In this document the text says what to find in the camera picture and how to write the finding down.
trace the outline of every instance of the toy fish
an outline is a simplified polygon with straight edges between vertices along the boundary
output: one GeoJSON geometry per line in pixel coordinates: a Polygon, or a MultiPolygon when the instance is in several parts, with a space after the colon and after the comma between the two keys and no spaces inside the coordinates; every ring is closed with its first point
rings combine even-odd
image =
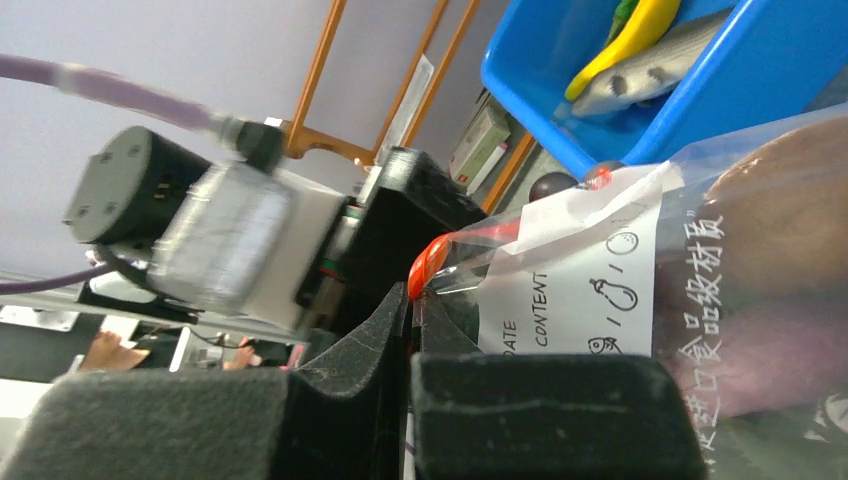
{"type": "Polygon", "coordinates": [[[653,47],[600,72],[574,100],[575,117],[624,110],[672,91],[718,33],[731,8],[678,25],[653,47]]]}

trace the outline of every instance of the yellow banana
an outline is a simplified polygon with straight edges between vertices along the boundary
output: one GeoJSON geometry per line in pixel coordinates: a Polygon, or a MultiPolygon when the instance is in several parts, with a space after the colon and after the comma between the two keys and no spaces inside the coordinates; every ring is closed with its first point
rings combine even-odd
{"type": "Polygon", "coordinates": [[[680,1],[639,0],[618,37],[580,70],[565,90],[565,98],[573,102],[595,75],[657,43],[671,27],[680,1]]]}

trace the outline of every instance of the wooden rack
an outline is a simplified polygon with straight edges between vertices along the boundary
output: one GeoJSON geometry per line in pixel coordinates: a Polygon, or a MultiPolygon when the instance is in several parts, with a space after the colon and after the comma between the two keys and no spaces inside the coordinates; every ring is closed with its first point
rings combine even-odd
{"type": "MultiPolygon", "coordinates": [[[[313,130],[304,125],[307,113],[309,112],[309,107],[312,104],[312,99],[315,96],[315,90],[318,88],[318,82],[321,78],[324,64],[327,62],[327,56],[330,52],[333,38],[336,35],[342,14],[344,13],[344,8],[347,4],[347,0],[333,0],[333,4],[330,6],[330,11],[327,14],[327,20],[324,22],[324,30],[321,34],[321,39],[318,42],[315,54],[312,57],[312,65],[310,66],[309,73],[306,76],[300,100],[298,101],[292,120],[285,121],[280,126],[286,134],[286,156],[289,158],[303,158],[307,151],[318,148],[341,155],[363,168],[373,165],[380,150],[383,138],[386,136],[392,119],[400,108],[403,96],[412,82],[416,66],[418,65],[418,60],[430,46],[430,42],[433,39],[433,35],[436,32],[442,17],[444,16],[449,1],[450,0],[439,0],[433,8],[433,13],[430,16],[427,28],[421,36],[418,48],[416,49],[415,54],[410,61],[409,67],[407,68],[403,83],[395,96],[395,100],[392,103],[392,107],[389,109],[385,122],[383,122],[383,127],[377,135],[374,146],[368,149],[332,135],[313,130]]],[[[442,56],[441,61],[433,72],[433,76],[431,77],[427,89],[424,92],[424,96],[422,97],[421,102],[409,123],[409,127],[407,128],[403,140],[400,143],[401,146],[410,145],[415,139],[415,136],[418,134],[418,130],[430,109],[433,98],[441,87],[445,74],[447,73],[451,62],[459,49],[459,45],[462,43],[462,40],[471,25],[474,14],[477,12],[481,3],[481,0],[468,0],[468,5],[465,7],[465,12],[454,30],[445,54],[442,56]]],[[[525,133],[512,155],[506,160],[507,164],[503,169],[503,173],[501,173],[498,177],[494,187],[483,202],[484,210],[487,212],[493,211],[509,187],[509,184],[514,179],[515,174],[518,172],[524,159],[530,151],[532,151],[534,145],[535,140],[533,137],[529,133],[525,133]]]]}

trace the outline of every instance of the blue plastic container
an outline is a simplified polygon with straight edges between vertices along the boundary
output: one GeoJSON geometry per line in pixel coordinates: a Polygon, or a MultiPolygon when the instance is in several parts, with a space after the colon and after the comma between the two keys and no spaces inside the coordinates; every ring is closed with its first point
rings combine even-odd
{"type": "Polygon", "coordinates": [[[691,142],[795,115],[848,62],[848,0],[683,0],[675,23],[736,8],[670,96],[555,120],[618,3],[513,0],[483,60],[483,84],[578,178],[596,162],[658,162],[691,142]]]}

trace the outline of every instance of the clear plastic bag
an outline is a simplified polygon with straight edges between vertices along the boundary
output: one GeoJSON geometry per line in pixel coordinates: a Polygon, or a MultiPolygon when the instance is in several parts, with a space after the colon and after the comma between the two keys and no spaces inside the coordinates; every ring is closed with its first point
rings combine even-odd
{"type": "Polygon", "coordinates": [[[416,268],[485,352],[657,359],[712,478],[848,476],[848,104],[489,218],[416,268]]]}

